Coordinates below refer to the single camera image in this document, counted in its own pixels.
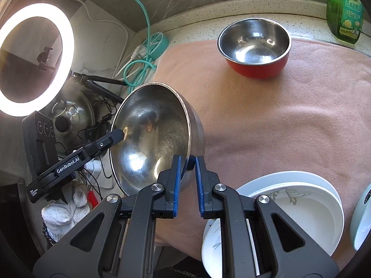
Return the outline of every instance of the red bowl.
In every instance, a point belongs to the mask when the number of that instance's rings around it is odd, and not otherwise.
[[[291,36],[277,22],[250,18],[235,22],[219,35],[218,49],[237,73],[266,79],[285,67],[291,49]]]

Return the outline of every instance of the speckled countertop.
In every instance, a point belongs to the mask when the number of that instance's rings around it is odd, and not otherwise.
[[[325,19],[282,13],[252,13],[238,16],[225,16],[189,24],[165,32],[170,47],[186,42],[215,40],[229,24],[245,18],[267,18],[282,24],[292,36],[313,38],[342,44],[371,55],[371,37],[361,34],[355,45],[338,40],[330,31]]]
[[[229,24],[244,18],[262,17],[272,19],[282,24],[292,36],[323,40],[348,46],[362,53],[371,55],[371,37],[362,33],[355,45],[338,40],[330,31],[326,22],[326,4],[310,0],[234,0],[208,5],[181,13],[159,23],[151,28],[151,32],[163,32],[169,38],[169,47],[201,40],[215,40],[221,31]],[[371,35],[371,25],[365,22],[363,32]],[[126,55],[132,53],[135,47],[145,39],[145,31],[138,32],[127,49]],[[146,78],[149,82],[153,78],[150,72]],[[123,90],[122,97],[127,96]],[[108,154],[103,163],[107,174],[111,173]],[[107,179],[103,174],[100,180]],[[102,189],[102,195],[123,193],[114,181],[109,181],[113,189]]]

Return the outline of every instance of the bottle label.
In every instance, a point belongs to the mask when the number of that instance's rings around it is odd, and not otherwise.
[[[363,11],[360,0],[344,0],[339,33],[358,39],[363,23]]]

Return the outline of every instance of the stainless steel bowl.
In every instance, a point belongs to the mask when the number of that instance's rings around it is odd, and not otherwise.
[[[246,77],[268,78],[277,75],[286,65],[291,37],[277,22],[250,18],[226,27],[217,44],[235,71]]]
[[[241,64],[268,64],[282,58],[291,46],[286,29],[269,19],[251,18],[233,23],[220,35],[220,52]]]
[[[155,183],[171,167],[173,155],[182,156],[181,188],[193,176],[193,156],[203,155],[204,131],[188,102],[160,82],[144,84],[121,104],[112,124],[125,138],[110,149],[114,178],[126,195]]]

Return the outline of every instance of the pink towel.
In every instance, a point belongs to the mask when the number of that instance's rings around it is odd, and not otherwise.
[[[299,170],[337,189],[344,234],[333,258],[342,268],[354,255],[349,226],[371,183],[371,59],[345,47],[293,39],[285,69],[268,80],[235,73],[216,41],[170,48],[154,81],[193,106],[205,130],[205,161],[237,189],[260,176]],[[195,183],[181,192],[178,217],[158,220],[156,242],[201,260],[206,221]]]

